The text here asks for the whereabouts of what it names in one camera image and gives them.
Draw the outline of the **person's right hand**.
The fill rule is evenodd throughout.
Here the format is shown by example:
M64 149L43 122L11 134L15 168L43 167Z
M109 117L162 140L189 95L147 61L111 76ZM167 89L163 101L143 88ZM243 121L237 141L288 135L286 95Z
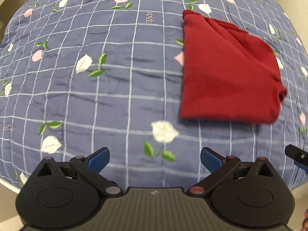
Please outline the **person's right hand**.
M301 231L308 231L308 209L305 211Z

